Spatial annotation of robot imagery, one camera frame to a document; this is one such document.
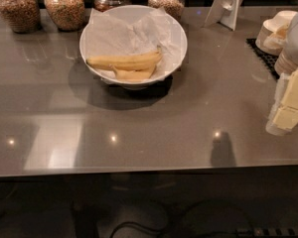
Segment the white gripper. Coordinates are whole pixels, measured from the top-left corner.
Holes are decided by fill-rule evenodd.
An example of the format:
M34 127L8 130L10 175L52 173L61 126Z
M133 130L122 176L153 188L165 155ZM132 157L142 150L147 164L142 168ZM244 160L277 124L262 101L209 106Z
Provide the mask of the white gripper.
M289 25L283 52L298 64L298 12ZM286 107L273 106L265 127L268 133L275 136L290 133L298 124L298 69L290 76L281 104Z

